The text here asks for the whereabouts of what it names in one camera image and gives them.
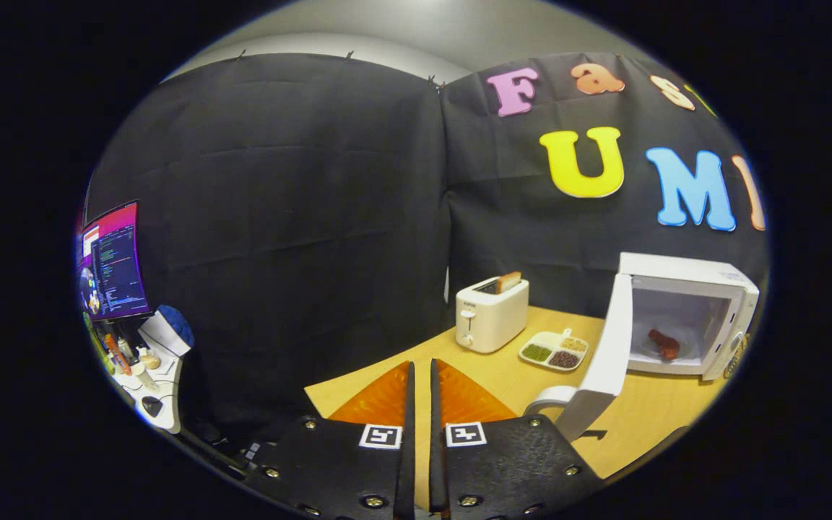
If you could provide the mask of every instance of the sausage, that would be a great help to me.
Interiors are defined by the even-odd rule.
[[[676,356],[680,355],[680,343],[676,339],[664,336],[657,329],[650,329],[647,336],[654,340],[657,349],[660,351],[660,355],[664,359],[676,359]]]

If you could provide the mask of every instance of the monitor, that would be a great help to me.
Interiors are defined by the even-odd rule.
[[[92,320],[151,312],[137,258],[137,203],[95,218],[82,230],[79,296]]]

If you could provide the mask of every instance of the white microwave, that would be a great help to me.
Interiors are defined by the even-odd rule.
[[[574,441],[618,397],[628,370],[720,378],[758,299],[758,287],[731,264],[621,253],[602,338],[580,387],[544,389],[525,414],[564,407],[555,425]],[[673,359],[651,330],[676,340]]]
[[[629,290],[612,292],[631,300],[631,316],[615,316],[630,320],[628,369],[720,378],[753,319],[753,281],[731,264],[637,253],[621,253],[618,274],[631,280]],[[668,359],[664,338],[679,347]]]

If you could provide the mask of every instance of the blue letter m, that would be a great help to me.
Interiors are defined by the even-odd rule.
[[[712,152],[699,152],[695,162],[695,175],[670,148],[651,148],[647,159],[654,163],[660,174],[663,191],[663,210],[656,214],[664,226],[683,226],[687,217],[680,206],[680,197],[689,209],[693,222],[702,224],[706,204],[708,226],[713,230],[733,231],[737,221],[730,213],[730,200],[721,175],[721,159]]]

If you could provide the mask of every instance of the black backdrop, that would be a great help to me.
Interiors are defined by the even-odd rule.
[[[159,85],[107,147],[87,211],[139,199],[144,286],[194,329],[194,393],[277,438],[315,412],[304,386],[442,332],[444,165],[427,80],[246,56]]]
[[[624,90],[585,95],[571,76],[574,66],[585,63],[610,70],[625,82]],[[532,109],[501,118],[498,96],[485,80],[525,68],[539,74]],[[620,251],[727,262],[763,285],[769,236],[750,224],[750,198],[730,164],[731,155],[750,164],[752,158],[700,103],[689,111],[668,101],[650,82],[651,74],[684,83],[656,63],[614,53],[565,53],[496,66],[442,89],[453,289],[521,270],[531,284],[531,304],[605,316]],[[624,182],[605,198],[568,197],[551,180],[538,139],[552,131],[576,132],[580,171],[597,176],[602,159],[586,137],[594,127],[621,132]],[[704,221],[682,227],[657,222],[663,209],[660,178],[644,152],[658,146],[672,149],[692,171],[699,151],[721,158],[736,230],[712,230]]]
[[[569,75],[580,63],[606,66],[626,88],[585,95]],[[483,79],[525,66],[541,74],[534,107],[500,118]],[[284,421],[315,412],[304,386],[449,328],[454,293],[486,277],[521,270],[531,304],[604,316],[618,253],[634,251],[729,262],[765,292],[767,234],[750,224],[729,164],[745,152],[702,106],[668,101],[651,74],[683,84],[613,53],[522,60],[437,92],[333,56],[213,63],[160,84],[126,119],[93,173],[87,213],[139,199],[149,300],[194,328],[199,366],[183,404],[274,440]],[[599,126],[621,131],[624,184],[568,197],[538,138]],[[722,157],[736,230],[657,222],[660,181],[644,157],[656,146],[690,168],[699,151]],[[581,171],[598,175],[595,143],[582,137],[577,149]]]

